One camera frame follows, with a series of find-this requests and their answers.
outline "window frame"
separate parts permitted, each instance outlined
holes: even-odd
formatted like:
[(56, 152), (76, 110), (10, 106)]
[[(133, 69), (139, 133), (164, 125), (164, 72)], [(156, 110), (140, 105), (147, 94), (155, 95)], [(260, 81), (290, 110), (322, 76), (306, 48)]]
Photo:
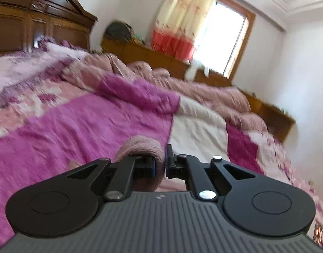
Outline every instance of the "window frame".
[(253, 12), (250, 12), (248, 9), (244, 8), (242, 5), (240, 5), (239, 3), (233, 1), (233, 0), (217, 0), (217, 2), (219, 3), (222, 3), (224, 4), (225, 6), (229, 7), (231, 10), (234, 10), (236, 12), (238, 12), (239, 14), (243, 15), (247, 20), (248, 20), (248, 28), (246, 30), (246, 33), (245, 33), (245, 38), (242, 42), (242, 45), (240, 47), (240, 50), (239, 50), (239, 54), (237, 55), (236, 57), (236, 60), (234, 62), (234, 65), (232, 67), (232, 70), (230, 71), (230, 75), (228, 78), (226, 78), (223, 74), (219, 73), (219, 72), (216, 72), (214, 70), (211, 70), (211, 73), (215, 75), (219, 75), (221, 76), (223, 79), (226, 79), (226, 81), (228, 82), (232, 82), (235, 74), (236, 74), (236, 71), (239, 67), (239, 64), (241, 62), (241, 59), (242, 59), (242, 56), (243, 56), (243, 53), (247, 47), (247, 44), (248, 44), (248, 40), (250, 38), (250, 34), (251, 34), (251, 31), (253, 29), (253, 25), (254, 25), (254, 21), (255, 21), (255, 17), (256, 15), (253, 13)]

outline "curtain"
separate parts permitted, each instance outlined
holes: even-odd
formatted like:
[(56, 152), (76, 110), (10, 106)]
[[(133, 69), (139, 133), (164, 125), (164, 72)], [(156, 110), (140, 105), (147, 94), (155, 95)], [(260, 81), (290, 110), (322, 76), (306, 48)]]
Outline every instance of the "curtain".
[(154, 50), (177, 58), (191, 59), (194, 41), (215, 0), (165, 0), (153, 30)]

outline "silver bolt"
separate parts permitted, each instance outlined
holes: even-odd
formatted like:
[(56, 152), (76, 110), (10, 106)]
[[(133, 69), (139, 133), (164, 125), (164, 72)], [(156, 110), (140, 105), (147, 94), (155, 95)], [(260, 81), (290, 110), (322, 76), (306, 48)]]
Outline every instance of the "silver bolt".
[(213, 161), (222, 161), (222, 156), (213, 156)]
[(216, 197), (216, 193), (211, 190), (204, 190), (199, 193), (199, 197), (205, 200), (211, 200)]
[(106, 193), (106, 197), (111, 200), (118, 200), (123, 197), (123, 194), (120, 191), (113, 190)]

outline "wooden dresser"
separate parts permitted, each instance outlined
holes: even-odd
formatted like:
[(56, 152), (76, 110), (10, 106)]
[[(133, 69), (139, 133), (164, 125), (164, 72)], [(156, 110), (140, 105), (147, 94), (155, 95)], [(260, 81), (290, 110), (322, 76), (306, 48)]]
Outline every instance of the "wooden dresser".
[[(125, 64), (137, 61), (145, 61), (152, 67), (152, 69), (158, 67), (166, 68), (172, 77), (180, 80), (184, 80), (185, 71), (189, 67), (188, 64), (183, 63), (173, 57), (169, 57), (133, 42), (121, 42), (104, 38), (102, 48), (103, 52), (115, 54)], [(231, 86), (228, 79), (218, 73), (212, 72), (207, 78), (203, 71), (198, 71), (195, 82), (202, 82), (209, 86), (216, 87)], [(258, 114), (267, 124), (269, 132), (283, 143), (290, 129), (295, 124), (295, 121), (283, 114), (276, 107), (266, 104), (245, 92), (244, 94), (250, 103), (251, 111)]]

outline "wooden headboard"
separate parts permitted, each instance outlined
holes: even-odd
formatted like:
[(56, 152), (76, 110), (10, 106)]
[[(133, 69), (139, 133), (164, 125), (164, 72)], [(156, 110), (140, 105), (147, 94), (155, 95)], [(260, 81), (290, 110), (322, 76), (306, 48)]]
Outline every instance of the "wooden headboard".
[(31, 52), (44, 35), (89, 50), (96, 20), (77, 0), (0, 0), (0, 55)]

